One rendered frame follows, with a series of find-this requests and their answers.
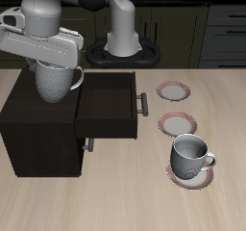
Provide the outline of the dark wooden cabinet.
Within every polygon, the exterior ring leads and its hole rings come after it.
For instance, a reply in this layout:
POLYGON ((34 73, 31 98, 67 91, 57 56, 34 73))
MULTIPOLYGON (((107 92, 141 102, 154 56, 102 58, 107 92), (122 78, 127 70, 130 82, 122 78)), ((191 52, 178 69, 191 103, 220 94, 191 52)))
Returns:
POLYGON ((76 136, 74 119, 82 90, 58 104, 37 93, 35 73, 24 68, 0 112, 0 134, 18 177, 78 177, 85 140, 76 136))

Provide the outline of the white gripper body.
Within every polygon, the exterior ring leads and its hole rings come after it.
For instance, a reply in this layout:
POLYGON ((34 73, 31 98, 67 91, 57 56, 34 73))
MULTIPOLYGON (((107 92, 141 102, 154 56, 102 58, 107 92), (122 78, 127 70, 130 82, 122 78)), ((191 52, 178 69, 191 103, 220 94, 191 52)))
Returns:
POLYGON ((23 35, 20 29, 0 25, 0 50, 48 64, 75 69, 80 63, 83 45, 81 35, 63 28, 53 37, 37 40, 23 35))

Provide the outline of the white dimpled porcelain mug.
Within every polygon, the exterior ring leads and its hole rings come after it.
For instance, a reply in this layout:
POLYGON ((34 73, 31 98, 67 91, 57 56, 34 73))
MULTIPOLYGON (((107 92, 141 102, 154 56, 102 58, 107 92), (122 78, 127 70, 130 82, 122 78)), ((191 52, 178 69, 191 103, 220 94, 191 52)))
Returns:
POLYGON ((193 134, 181 134, 172 143, 170 165, 180 179, 190 180, 200 171, 213 168, 216 156, 209 151, 207 143, 193 134))
POLYGON ((60 103, 84 81, 80 66, 75 69, 37 61, 35 68, 36 87, 40 97, 48 103, 60 103))

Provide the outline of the white plate with red rim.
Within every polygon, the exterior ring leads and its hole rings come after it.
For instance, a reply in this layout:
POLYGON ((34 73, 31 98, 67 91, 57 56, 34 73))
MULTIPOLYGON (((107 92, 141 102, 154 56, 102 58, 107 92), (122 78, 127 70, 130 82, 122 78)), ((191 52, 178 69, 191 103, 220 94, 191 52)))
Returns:
POLYGON ((182 101, 187 99, 190 88, 178 81, 167 81, 159 84, 156 88, 157 95, 169 101, 182 101))
POLYGON ((190 180, 183 180, 178 178, 172 171, 171 164, 168 164, 166 167, 166 172, 168 178, 178 187, 183 188, 185 190, 191 191, 200 191, 206 187, 208 187, 214 178, 213 169, 210 168, 208 170, 200 171, 194 178, 190 180))
POLYGON ((197 122, 191 116, 183 112, 169 112, 158 120, 159 129, 169 137, 177 137, 180 134, 194 134, 197 130, 197 122))

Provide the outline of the open dark cabinet drawer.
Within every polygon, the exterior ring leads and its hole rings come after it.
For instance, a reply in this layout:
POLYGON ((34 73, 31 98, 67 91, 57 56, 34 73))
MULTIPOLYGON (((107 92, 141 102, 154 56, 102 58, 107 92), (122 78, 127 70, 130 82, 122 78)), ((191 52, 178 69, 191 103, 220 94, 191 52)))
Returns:
POLYGON ((134 72, 87 72, 79 100, 78 139, 136 139, 138 115, 148 116, 147 95, 136 94, 134 72))

